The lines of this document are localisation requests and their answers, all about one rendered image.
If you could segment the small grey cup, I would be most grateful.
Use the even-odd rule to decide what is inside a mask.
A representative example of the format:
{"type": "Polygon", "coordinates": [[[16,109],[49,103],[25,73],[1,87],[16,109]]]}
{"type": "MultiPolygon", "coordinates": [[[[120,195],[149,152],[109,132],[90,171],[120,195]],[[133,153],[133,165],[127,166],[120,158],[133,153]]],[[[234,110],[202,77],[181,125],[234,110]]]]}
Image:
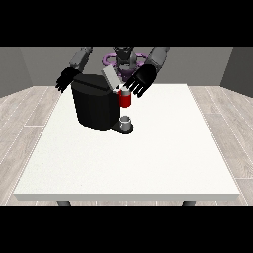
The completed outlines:
{"type": "Polygon", "coordinates": [[[119,118],[120,130],[128,131],[131,128],[131,118],[129,116],[121,116],[119,118]]]}

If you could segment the red pod holder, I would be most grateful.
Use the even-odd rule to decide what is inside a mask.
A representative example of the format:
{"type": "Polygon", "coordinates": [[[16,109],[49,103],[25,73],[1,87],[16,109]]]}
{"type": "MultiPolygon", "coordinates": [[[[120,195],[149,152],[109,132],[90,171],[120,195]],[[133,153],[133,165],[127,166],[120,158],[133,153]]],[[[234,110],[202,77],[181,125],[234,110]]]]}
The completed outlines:
{"type": "Polygon", "coordinates": [[[119,106],[122,108],[127,108],[131,105],[131,91],[120,90],[119,95],[119,106]]]}

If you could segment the black coffee machine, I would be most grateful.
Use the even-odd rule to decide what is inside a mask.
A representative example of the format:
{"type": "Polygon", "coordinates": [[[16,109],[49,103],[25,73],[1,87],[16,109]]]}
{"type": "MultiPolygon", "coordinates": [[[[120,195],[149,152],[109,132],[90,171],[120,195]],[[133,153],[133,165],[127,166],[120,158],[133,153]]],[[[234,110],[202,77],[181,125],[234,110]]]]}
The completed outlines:
{"type": "Polygon", "coordinates": [[[133,124],[124,127],[120,122],[120,92],[112,91],[103,75],[77,74],[71,90],[81,125],[98,131],[133,132],[133,124]]]}

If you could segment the pale grey machine lid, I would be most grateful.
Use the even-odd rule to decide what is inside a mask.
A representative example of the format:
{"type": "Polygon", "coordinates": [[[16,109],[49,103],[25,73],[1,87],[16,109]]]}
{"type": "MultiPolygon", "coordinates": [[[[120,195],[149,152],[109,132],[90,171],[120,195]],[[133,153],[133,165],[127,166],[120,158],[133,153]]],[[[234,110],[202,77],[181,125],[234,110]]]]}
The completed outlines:
{"type": "Polygon", "coordinates": [[[121,83],[115,69],[112,65],[108,65],[102,69],[102,74],[105,77],[111,90],[115,90],[121,83]]]}

